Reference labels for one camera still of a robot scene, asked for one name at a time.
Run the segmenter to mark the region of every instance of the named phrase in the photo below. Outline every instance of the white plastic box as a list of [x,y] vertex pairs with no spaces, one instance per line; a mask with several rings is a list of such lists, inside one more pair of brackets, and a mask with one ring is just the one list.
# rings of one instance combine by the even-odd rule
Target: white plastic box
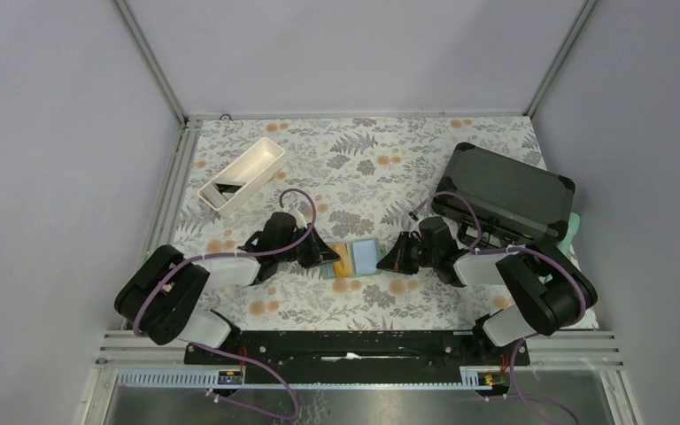
[[[212,180],[208,181],[205,186],[202,186],[197,194],[221,216],[229,216],[277,173],[285,165],[286,159],[285,149],[269,138],[262,137]],[[217,207],[203,193],[207,187],[214,186],[216,181],[244,182],[245,184],[223,206]]]

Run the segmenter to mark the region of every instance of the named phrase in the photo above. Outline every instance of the yellow object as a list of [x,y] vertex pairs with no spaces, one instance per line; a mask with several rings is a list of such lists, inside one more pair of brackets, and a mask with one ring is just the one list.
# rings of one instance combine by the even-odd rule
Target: yellow object
[[332,263],[332,269],[335,270],[335,277],[353,276],[353,262],[351,260],[351,252],[348,250],[348,245],[339,243],[337,245],[330,245],[329,247],[340,256],[340,261]]

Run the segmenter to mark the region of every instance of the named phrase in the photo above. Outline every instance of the wire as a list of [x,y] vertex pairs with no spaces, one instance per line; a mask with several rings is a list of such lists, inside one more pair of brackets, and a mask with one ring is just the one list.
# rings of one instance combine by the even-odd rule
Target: wire
[[[238,253],[238,257],[264,257],[267,255],[275,255],[279,254],[281,252],[286,252],[288,250],[292,250],[293,248],[296,248],[299,244],[304,242],[304,240],[309,237],[309,234],[312,232],[314,229],[314,224],[316,224],[316,216],[317,216],[317,211],[316,211],[316,205],[314,204],[314,201],[312,200],[312,197],[310,197],[306,192],[304,192],[301,189],[286,189],[284,190],[281,194],[280,197],[278,197],[278,203],[280,204],[280,207],[282,208],[282,199],[285,197],[286,194],[290,192],[295,192],[298,193],[299,195],[303,195],[306,200],[309,202],[309,205],[312,207],[312,222],[309,223],[308,227],[306,228],[306,232],[302,236],[300,236],[295,242],[289,243],[286,246],[283,246],[282,248],[279,248],[277,250],[271,250],[271,251],[263,251],[263,252],[240,252]],[[195,261],[201,261],[203,259],[225,259],[225,258],[232,258],[235,254],[232,252],[216,252],[214,254],[206,254],[206,255],[196,255],[194,257],[189,257],[182,262],[178,263],[174,268],[171,269],[168,274],[166,274],[163,279],[158,282],[158,285],[150,292],[150,295],[147,296],[147,298],[144,300],[142,303],[142,307],[140,307],[139,312],[137,312],[136,317],[134,318],[134,333],[138,336],[143,336],[144,334],[142,331],[139,329],[139,325],[142,322],[142,317],[144,316],[144,313],[147,311],[147,308],[150,307],[150,303],[152,303],[152,300],[159,294],[159,292],[163,289],[163,287],[168,284],[171,279],[174,278],[174,276],[181,271],[184,267],[187,265],[195,262]],[[285,382],[284,379],[282,379],[282,376],[280,376],[277,372],[275,372],[272,368],[270,368],[268,365],[257,361],[255,359],[249,359],[248,357],[243,357],[243,356],[238,356],[236,354],[231,354],[229,352],[224,352],[221,350],[218,350],[216,348],[212,348],[207,345],[203,344],[197,344],[197,343],[191,343],[192,345],[195,345],[202,350],[206,350],[209,352],[212,352],[214,354],[218,354],[223,357],[228,357],[231,359],[236,359],[236,360],[241,360],[245,361],[248,363],[251,363],[253,365],[256,365],[258,367],[263,368],[266,370],[270,375],[274,376],[281,384],[283,387],[285,387],[285,390],[288,392],[290,395],[290,398],[293,400],[293,407],[294,407],[294,413],[290,416],[284,415],[281,413],[274,413],[270,412],[268,410],[262,409],[261,407],[256,407],[253,405],[250,405],[248,403],[244,403],[241,401],[237,400],[231,400],[230,398],[222,398],[223,401],[226,401],[228,403],[245,407],[247,409],[253,410],[255,412],[263,413],[267,416],[270,416],[275,419],[281,419],[285,421],[292,421],[295,420],[300,414],[301,414],[301,407],[298,405],[298,399],[296,398],[296,393],[293,391],[293,389],[288,385],[287,382]]]
[[[420,211],[421,208],[423,208],[424,205],[428,204],[432,199],[435,197],[440,197],[442,195],[448,195],[451,197],[456,197],[460,202],[462,202],[467,210],[470,212],[471,218],[473,218],[473,222],[475,223],[475,229],[478,233],[478,236],[475,238],[472,244],[470,244],[469,250],[474,253],[474,255],[491,255],[491,254],[501,254],[505,252],[525,252],[529,255],[532,255],[534,257],[537,257],[538,259],[541,259],[551,267],[555,268],[567,281],[569,282],[570,285],[572,285],[572,289],[575,291],[575,295],[577,297],[577,302],[580,305],[579,308],[579,314],[577,315],[577,319],[573,321],[572,323],[569,323],[568,326],[574,325],[577,322],[579,322],[584,316],[585,316],[585,311],[587,309],[587,303],[585,302],[585,295],[583,294],[583,291],[580,289],[580,285],[577,284],[575,281],[575,278],[572,277],[572,274],[570,274],[567,270],[564,269],[559,263],[554,261],[553,259],[547,257],[546,255],[542,254],[541,252],[531,250],[530,248],[526,248],[524,246],[511,246],[507,247],[505,249],[495,249],[495,250],[478,250],[476,249],[477,245],[479,242],[481,242],[481,239],[483,239],[483,231],[481,229],[481,224],[478,222],[478,217],[475,216],[475,211],[473,210],[473,207],[470,206],[470,203],[459,193],[451,192],[451,191],[441,191],[441,192],[436,192],[430,197],[427,197],[423,202],[421,202],[420,205],[415,207],[413,210],[413,213],[417,213]],[[559,425],[554,421],[551,421],[547,417],[543,416],[538,410],[536,410],[533,406],[530,405],[528,402],[529,400],[538,400],[538,401],[544,401],[546,403],[550,403],[552,405],[555,405],[559,407],[560,409],[564,410],[565,412],[569,413],[570,416],[572,416],[572,419],[575,420],[575,424],[579,425],[580,420],[577,418],[577,415],[569,410],[566,406],[561,404],[560,402],[553,400],[551,398],[539,398],[539,397],[534,397],[534,396],[526,396],[522,394],[520,391],[520,387],[517,385],[517,380],[515,379],[516,376],[514,374],[514,361],[517,357],[517,352],[520,350],[520,347],[525,344],[525,339],[531,338],[533,336],[536,336],[537,334],[529,335],[526,336],[525,338],[521,338],[517,344],[514,345],[514,350],[512,352],[512,357],[509,362],[509,374],[510,374],[510,382],[514,385],[514,390],[517,392],[517,396],[513,396],[514,398],[519,398],[522,400],[522,403],[525,404],[526,407],[534,414],[536,417],[541,419],[542,421],[546,422],[549,425]]]
[[255,359],[250,359],[248,357],[244,356],[239,356],[236,354],[232,354],[230,352],[224,352],[223,350],[218,350],[217,348],[212,348],[208,345],[200,344],[200,343],[191,343],[195,347],[201,348],[202,350],[211,352],[213,354],[217,354],[222,357],[227,357],[229,359],[234,359],[234,360],[240,360],[240,361],[245,361],[247,363],[251,363],[252,365],[259,366],[262,369],[266,370],[270,375],[274,376],[274,378],[285,388],[285,390],[288,392],[288,395],[290,395],[290,400],[293,402],[293,414],[282,414],[282,413],[275,413],[275,412],[270,412],[267,409],[263,409],[261,407],[257,407],[254,405],[250,405],[249,403],[244,403],[243,401],[238,401],[234,400],[232,398],[218,398],[218,400],[225,401],[227,403],[230,403],[232,405],[244,407],[249,410],[253,410],[254,412],[259,412],[262,413],[266,416],[269,416],[271,418],[275,419],[280,419],[284,421],[294,421],[298,419],[298,416],[301,414],[301,406],[298,404],[298,397],[296,397],[296,392],[288,385],[288,383],[285,381],[285,379],[280,376],[277,372],[275,372],[270,366],[262,363],[261,361],[255,360]]

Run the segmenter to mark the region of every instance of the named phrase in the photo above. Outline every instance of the white wall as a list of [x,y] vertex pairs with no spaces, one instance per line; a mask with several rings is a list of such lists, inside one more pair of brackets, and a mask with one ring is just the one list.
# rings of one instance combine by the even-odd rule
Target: white wall
[[534,124],[645,424],[680,423],[680,2],[602,2]]
[[0,1],[0,424],[73,418],[175,128],[109,1]]
[[521,112],[583,0],[130,0],[190,113]]

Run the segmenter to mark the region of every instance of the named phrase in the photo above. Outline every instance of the small box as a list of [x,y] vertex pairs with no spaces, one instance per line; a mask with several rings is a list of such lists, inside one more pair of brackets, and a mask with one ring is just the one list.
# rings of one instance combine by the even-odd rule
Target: small box
[[[208,181],[205,186],[202,186],[197,194],[200,199],[205,201],[205,204],[221,216],[227,217],[277,173],[285,165],[286,159],[285,149],[267,137],[262,137],[212,180]],[[223,181],[244,182],[245,184],[222,206],[216,206],[207,198],[205,192],[212,189],[217,190],[215,182]]]

